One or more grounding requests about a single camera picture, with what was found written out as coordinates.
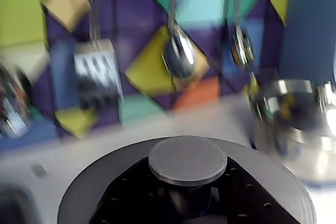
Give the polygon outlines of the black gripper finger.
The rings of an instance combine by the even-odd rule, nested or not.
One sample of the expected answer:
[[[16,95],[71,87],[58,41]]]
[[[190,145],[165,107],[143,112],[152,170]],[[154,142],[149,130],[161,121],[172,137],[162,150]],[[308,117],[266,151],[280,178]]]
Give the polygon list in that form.
[[[199,223],[297,223],[252,175],[232,158],[206,189],[209,207]]]
[[[145,157],[106,188],[89,223],[182,223]]]

